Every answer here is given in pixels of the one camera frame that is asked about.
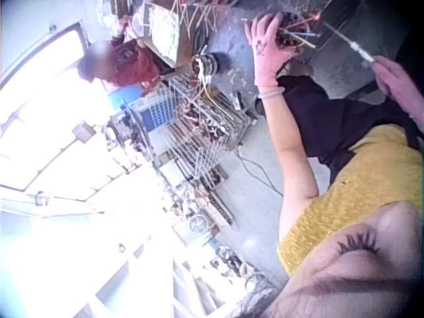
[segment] pink glove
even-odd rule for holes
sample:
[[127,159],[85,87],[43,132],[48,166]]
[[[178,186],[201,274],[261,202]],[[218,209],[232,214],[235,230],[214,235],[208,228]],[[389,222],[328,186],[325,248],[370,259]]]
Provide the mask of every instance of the pink glove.
[[296,55],[296,48],[287,47],[280,50],[277,47],[277,30],[283,14],[278,13],[274,19],[272,17],[273,15],[266,15],[259,22],[256,17],[253,23],[244,25],[247,40],[253,49],[256,78],[254,83],[258,87],[277,87],[278,70]]
[[424,127],[424,97],[405,70],[382,56],[372,64],[378,87],[392,97],[421,129]]

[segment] screwdriver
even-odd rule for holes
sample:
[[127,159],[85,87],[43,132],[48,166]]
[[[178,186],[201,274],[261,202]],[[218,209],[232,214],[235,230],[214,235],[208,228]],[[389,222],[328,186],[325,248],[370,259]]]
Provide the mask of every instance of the screwdriver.
[[343,40],[345,40],[346,42],[349,43],[350,47],[355,51],[358,52],[359,55],[361,55],[361,57],[366,60],[367,62],[373,63],[375,62],[375,59],[367,52],[365,51],[363,48],[361,48],[359,46],[358,43],[356,43],[355,41],[350,40],[349,38],[347,38],[345,35],[343,35],[342,33],[340,33],[338,30],[336,30],[335,28],[333,28],[331,25],[329,25],[327,22],[325,21],[321,21],[323,23],[323,25],[325,25],[327,28],[329,28],[330,30],[332,30],[335,34],[337,34],[339,37],[341,37]]

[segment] window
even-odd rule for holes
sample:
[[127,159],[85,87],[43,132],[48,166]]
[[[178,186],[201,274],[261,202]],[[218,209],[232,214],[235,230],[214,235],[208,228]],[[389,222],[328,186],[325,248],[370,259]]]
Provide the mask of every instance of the window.
[[102,125],[113,114],[99,80],[70,68],[83,56],[72,30],[42,49],[0,91],[0,184],[85,200],[122,174],[101,134],[87,144],[72,129],[82,120]]

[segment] metal rack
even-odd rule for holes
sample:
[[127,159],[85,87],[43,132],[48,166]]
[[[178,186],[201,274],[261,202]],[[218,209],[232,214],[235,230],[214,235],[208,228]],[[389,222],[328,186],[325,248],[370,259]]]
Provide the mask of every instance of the metal rack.
[[[208,95],[213,100],[188,77],[180,76],[163,85],[148,101],[155,127],[185,172],[196,180],[209,179],[210,169],[237,147],[250,123],[217,89]],[[197,121],[187,115],[188,109]]]

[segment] black cable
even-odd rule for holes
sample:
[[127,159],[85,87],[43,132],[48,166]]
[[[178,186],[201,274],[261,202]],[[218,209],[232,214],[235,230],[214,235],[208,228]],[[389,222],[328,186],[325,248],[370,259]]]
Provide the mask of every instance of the black cable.
[[[249,160],[249,159],[243,158],[242,156],[240,156],[240,154],[239,154],[239,151],[238,151],[238,150],[234,150],[234,153],[235,153],[236,157],[237,157],[238,159],[240,159],[240,161],[241,161],[241,163],[242,163],[242,165],[243,165],[244,169],[246,170],[246,172],[247,172],[248,174],[250,174],[250,176],[251,176],[252,178],[254,178],[254,179],[258,180],[260,183],[262,183],[264,186],[266,186],[266,187],[270,188],[272,191],[274,191],[275,193],[277,193],[279,196],[284,197],[284,195],[276,189],[276,187],[275,187],[275,186],[274,186],[274,184],[272,183],[272,181],[271,181],[270,177],[269,177],[269,176],[268,176],[268,174],[266,173],[265,169],[264,169],[264,168],[263,168],[260,164],[258,164],[258,163],[256,163],[256,162],[254,162],[254,161],[252,161],[252,160]],[[267,184],[264,180],[260,179],[258,176],[255,176],[255,175],[254,175],[254,174],[253,174],[253,173],[252,173],[252,172],[251,172],[251,171],[247,168],[247,166],[246,166],[246,164],[245,164],[244,162],[249,162],[250,164],[253,164],[253,165],[255,165],[256,167],[258,167],[259,169],[261,169],[261,170],[262,170],[262,173],[265,175],[265,178],[268,180],[268,182],[269,182],[269,183]]]

